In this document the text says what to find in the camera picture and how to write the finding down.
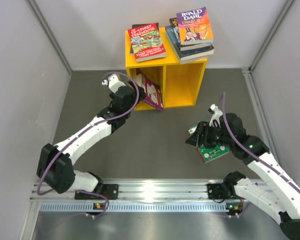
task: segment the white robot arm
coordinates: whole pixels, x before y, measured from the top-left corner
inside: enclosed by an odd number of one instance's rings
[[[233,155],[257,173],[273,192],[261,189],[236,171],[223,179],[221,185],[225,198],[241,197],[249,200],[270,215],[289,239],[300,240],[300,188],[280,167],[260,138],[246,135],[242,120],[237,115],[226,113],[224,116],[215,104],[211,105],[209,112],[212,114],[211,120],[199,122],[186,143],[197,148],[228,147]]]
[[[133,82],[133,88],[126,86],[116,74],[104,79],[102,84],[112,91],[110,105],[71,137],[55,145],[48,143],[41,150],[36,174],[59,194],[68,190],[100,193],[102,179],[91,172],[76,171],[73,165],[94,144],[120,128],[130,117],[130,110],[145,98],[141,87]],[[40,188],[37,193],[44,194]]]

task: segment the book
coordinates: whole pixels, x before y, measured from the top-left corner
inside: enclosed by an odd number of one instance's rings
[[[206,7],[176,14],[180,44],[212,44],[214,35]]]
[[[146,24],[133,24],[131,27],[134,29],[134,28],[137,28],[137,27],[141,27],[141,26],[144,26],[144,25],[148,25],[150,23],[146,23]],[[159,23],[156,22],[155,23],[156,25],[156,28],[159,29]],[[132,49],[132,45],[130,46],[130,56],[134,56],[134,50]]]
[[[189,127],[187,129],[187,133],[191,136],[195,132],[196,128],[196,125]],[[201,146],[197,148],[197,150],[205,163],[220,158],[221,156],[226,155],[229,152],[229,149],[224,146],[216,146],[215,148],[205,148]]]
[[[176,17],[169,19],[170,25],[173,27],[174,34],[178,40],[179,43],[179,49],[181,52],[188,51],[192,49],[200,49],[203,47],[208,47],[211,45],[211,43],[198,43],[198,44],[187,44],[187,45],[181,45],[180,43],[180,33],[179,33],[179,27],[178,27],[178,19]]]
[[[135,70],[132,78],[145,92],[146,97],[143,101],[159,111],[162,111],[164,105],[162,103],[162,95],[159,86],[147,78],[139,68]]]
[[[128,33],[136,62],[167,56],[155,23],[130,28]]]
[[[165,27],[165,34],[180,64],[187,64],[199,59],[207,58],[215,52],[215,48],[212,45],[181,52],[178,48],[178,40],[172,26]]]

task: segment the gray floor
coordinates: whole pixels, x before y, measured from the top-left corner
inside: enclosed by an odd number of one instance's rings
[[[73,72],[55,144],[80,130],[110,103],[110,91],[101,85],[106,72]],[[233,171],[258,178],[231,153],[204,163],[197,150],[185,144],[186,129],[210,117],[207,109],[223,91],[227,112],[242,118],[248,134],[259,136],[241,69],[207,69],[196,106],[133,112],[124,126],[90,148],[75,169],[101,178],[222,179]]]

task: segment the purple book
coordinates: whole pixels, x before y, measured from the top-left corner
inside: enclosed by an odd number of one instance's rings
[[[143,99],[143,101],[159,111],[162,111],[164,109],[164,105],[162,103],[162,96],[159,86],[147,78],[139,68],[136,69],[133,80],[136,82],[136,84],[144,89],[146,97]]]

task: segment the yellow shelf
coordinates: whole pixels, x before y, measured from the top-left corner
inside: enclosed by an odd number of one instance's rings
[[[130,38],[128,31],[125,32],[126,72],[132,77],[133,72],[140,68],[152,82],[158,84],[164,108],[194,106],[208,61],[203,58],[188,64],[180,64],[166,38],[165,28],[161,27],[159,31],[166,57],[143,62],[136,62],[135,57],[130,55]],[[151,109],[155,108],[145,102],[140,102],[135,108],[135,110]]]

